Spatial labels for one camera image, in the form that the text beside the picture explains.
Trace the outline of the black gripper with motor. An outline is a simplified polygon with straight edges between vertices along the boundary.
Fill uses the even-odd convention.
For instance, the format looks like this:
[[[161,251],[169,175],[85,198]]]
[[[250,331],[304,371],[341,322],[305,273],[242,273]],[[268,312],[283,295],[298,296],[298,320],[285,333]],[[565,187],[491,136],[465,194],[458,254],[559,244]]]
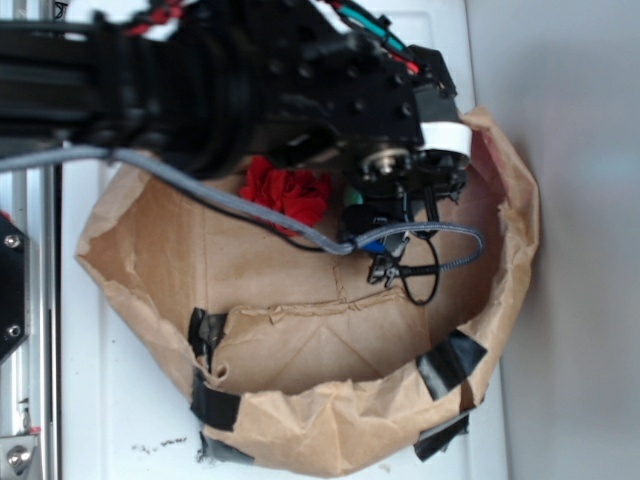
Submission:
[[[398,260],[409,235],[440,228],[436,203],[466,183],[471,133],[440,52],[389,33],[275,29],[264,39],[264,154],[280,170],[337,170],[363,205],[336,241],[273,211],[269,224],[334,254]]]

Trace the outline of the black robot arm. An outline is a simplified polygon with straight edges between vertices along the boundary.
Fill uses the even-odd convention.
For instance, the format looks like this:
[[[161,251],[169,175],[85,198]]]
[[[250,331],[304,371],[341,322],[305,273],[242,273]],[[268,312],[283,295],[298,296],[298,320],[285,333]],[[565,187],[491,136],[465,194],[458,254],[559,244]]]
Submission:
[[[122,23],[1,25],[1,168],[113,159],[334,255],[441,230],[471,132],[440,52],[353,1],[153,1]],[[334,170],[357,194],[340,241],[206,186],[261,155]]]

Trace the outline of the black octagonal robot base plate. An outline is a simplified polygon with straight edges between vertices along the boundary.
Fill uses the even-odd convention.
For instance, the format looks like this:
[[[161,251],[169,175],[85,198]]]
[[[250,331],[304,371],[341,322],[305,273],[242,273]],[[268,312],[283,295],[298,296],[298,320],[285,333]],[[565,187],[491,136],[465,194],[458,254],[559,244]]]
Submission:
[[[28,326],[28,237],[1,211],[1,365],[25,342]]]

